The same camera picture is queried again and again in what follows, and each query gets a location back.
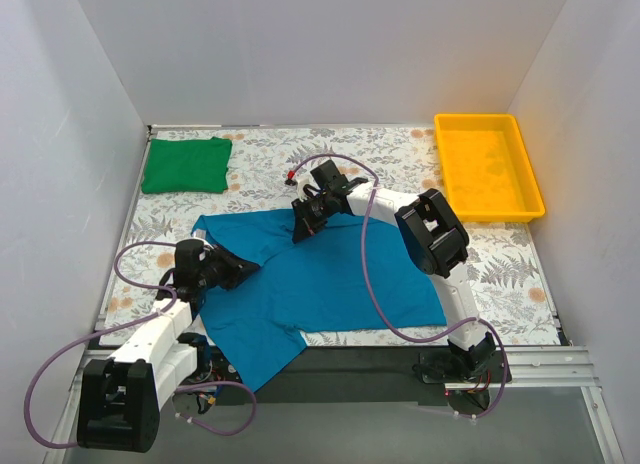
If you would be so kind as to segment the blue t shirt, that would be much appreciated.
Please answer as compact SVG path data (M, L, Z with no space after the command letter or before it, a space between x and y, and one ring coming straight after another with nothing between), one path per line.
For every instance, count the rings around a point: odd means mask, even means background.
M411 262L398 229L339 214L318 235L292 242L290 209L202 215L194 228L261 266L237 288L205 294L207 335L257 391L306 347L305 332L443 326L429 278Z

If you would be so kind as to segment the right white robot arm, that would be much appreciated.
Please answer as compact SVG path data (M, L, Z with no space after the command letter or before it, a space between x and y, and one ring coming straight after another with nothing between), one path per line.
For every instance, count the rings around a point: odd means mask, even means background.
M292 203L293 240L299 243L322 231L337 214L376 219L396 227L414 266L433 285L446 318L449 357L440 365L426 364L424 374L435 379L471 382L489 380L491 361L502 343L493 327L479 315L468 279L469 236L461 221L436 189L421 194L381 186L377 174L350 179L323 154L306 182L287 173L285 183L296 188Z

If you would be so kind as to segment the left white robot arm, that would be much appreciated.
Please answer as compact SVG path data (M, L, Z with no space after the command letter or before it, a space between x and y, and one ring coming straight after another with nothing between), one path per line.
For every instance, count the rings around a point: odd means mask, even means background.
M93 359L81 381L76 438L82 448L144 453L155 442L163 406L177 394L204 410L224 387L248 388L227 377L208 339L190 331L207 291L233 290L259 270L202 237L174 244L174 266L154 286L149 316L109 357Z

